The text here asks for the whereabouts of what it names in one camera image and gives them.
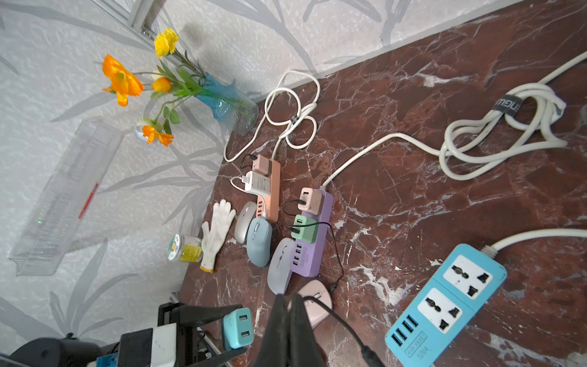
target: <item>light blue mouse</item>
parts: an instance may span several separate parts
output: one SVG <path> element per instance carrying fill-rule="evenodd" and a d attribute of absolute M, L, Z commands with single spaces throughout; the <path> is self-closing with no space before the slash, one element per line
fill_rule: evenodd
<path fill-rule="evenodd" d="M 254 218 L 247 232 L 247 255 L 249 260 L 262 268 L 269 263 L 272 228 L 263 218 Z"/>

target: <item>green charger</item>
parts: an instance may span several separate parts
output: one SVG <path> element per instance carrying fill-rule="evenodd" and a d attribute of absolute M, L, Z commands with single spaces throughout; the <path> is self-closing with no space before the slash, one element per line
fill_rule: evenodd
<path fill-rule="evenodd" d="M 296 227 L 297 225 L 308 225 L 316 223 L 315 219 L 305 217 L 302 214 L 295 216 L 293 220 L 292 237 L 304 241 L 306 243 L 316 242 L 316 235 L 318 234 L 318 225 L 310 225 L 308 227 Z"/>

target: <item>jar lid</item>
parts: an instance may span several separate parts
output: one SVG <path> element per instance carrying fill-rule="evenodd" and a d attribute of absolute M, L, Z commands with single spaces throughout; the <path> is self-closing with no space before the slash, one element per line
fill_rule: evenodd
<path fill-rule="evenodd" d="M 173 236 L 173 238 L 171 239 L 171 242 L 169 243 L 169 248 L 167 249 L 167 259 L 169 261 L 179 260 L 181 248 L 181 235 L 176 233 L 175 236 Z"/>

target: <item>wallpaper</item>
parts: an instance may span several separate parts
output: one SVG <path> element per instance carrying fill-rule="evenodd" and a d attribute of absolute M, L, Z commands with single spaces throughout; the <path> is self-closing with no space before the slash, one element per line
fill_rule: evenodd
<path fill-rule="evenodd" d="M 262 99 L 288 69 L 327 76 L 517 1 L 156 0 L 152 28 L 173 23 L 205 69 Z"/>
<path fill-rule="evenodd" d="M 186 269 L 167 260 L 168 244 L 176 231 L 198 233 L 228 128 L 193 101 L 169 148 L 139 141 L 149 95 L 120 107 L 101 91 L 102 61 L 108 53 L 138 72 L 158 59 L 90 2 L 0 0 L 0 20 L 0 352 L 68 332 L 109 344 L 156 325 Z M 57 272 L 16 277 L 8 254 L 85 119 L 126 135 Z"/>
<path fill-rule="evenodd" d="M 150 26 L 175 29 L 206 71 L 259 99 L 287 69 L 326 75 L 514 1 L 157 0 Z M 198 233 L 230 129 L 195 100 L 169 148 L 139 141 L 153 101 L 120 107 L 101 91 L 101 64 L 108 53 L 151 71 L 157 58 L 89 1 L 0 0 L 0 34 L 0 352 L 68 332 L 107 344 L 152 327 L 186 269 L 166 260 L 168 243 Z M 126 135 L 57 272 L 16 277 L 7 256 L 85 119 Z"/>

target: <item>computer mouse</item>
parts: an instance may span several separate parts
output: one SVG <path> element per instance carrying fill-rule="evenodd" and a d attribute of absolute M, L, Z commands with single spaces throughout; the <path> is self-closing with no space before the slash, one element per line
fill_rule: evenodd
<path fill-rule="evenodd" d="M 320 302 L 328 306 L 328 308 L 332 309 L 332 298 L 326 287 L 324 287 L 324 284 L 319 280 L 310 280 L 308 284 L 304 285 L 302 289 L 299 290 L 298 294 L 302 297 L 311 295 L 314 298 L 319 299 Z M 308 313 L 310 324 L 312 324 L 312 329 L 329 315 L 328 312 L 314 301 L 304 301 L 303 304 L 306 306 L 306 312 Z"/>
<path fill-rule="evenodd" d="M 247 231 L 249 224 L 255 217 L 255 208 L 257 204 L 247 201 L 238 213 L 237 223 L 234 226 L 234 239 L 241 245 L 247 242 Z"/>
<path fill-rule="evenodd" d="M 264 218 L 254 218 L 247 233 L 247 255 L 251 262 L 262 268 L 269 263 L 272 228 Z"/>
<path fill-rule="evenodd" d="M 295 241 L 291 238 L 284 238 L 279 242 L 267 273 L 267 284 L 275 294 L 285 294 L 289 279 L 292 276 L 291 265 L 294 260 Z"/>

